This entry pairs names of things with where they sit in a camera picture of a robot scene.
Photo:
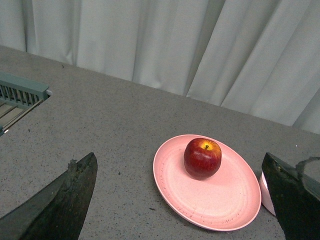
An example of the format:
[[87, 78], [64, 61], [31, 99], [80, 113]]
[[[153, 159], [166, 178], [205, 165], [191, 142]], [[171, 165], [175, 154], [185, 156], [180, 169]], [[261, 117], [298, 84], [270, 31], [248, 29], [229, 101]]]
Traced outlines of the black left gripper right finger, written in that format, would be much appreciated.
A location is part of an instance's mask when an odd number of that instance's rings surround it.
[[290, 166], [267, 152], [262, 162], [276, 218], [287, 240], [320, 238], [320, 183], [304, 173], [318, 156]]

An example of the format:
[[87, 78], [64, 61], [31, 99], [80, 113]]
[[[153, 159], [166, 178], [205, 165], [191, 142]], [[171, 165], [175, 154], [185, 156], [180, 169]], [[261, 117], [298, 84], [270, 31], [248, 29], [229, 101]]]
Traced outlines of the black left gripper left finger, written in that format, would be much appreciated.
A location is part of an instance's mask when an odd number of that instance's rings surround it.
[[94, 153], [71, 160], [68, 169], [0, 219], [2, 240], [77, 240], [97, 178]]

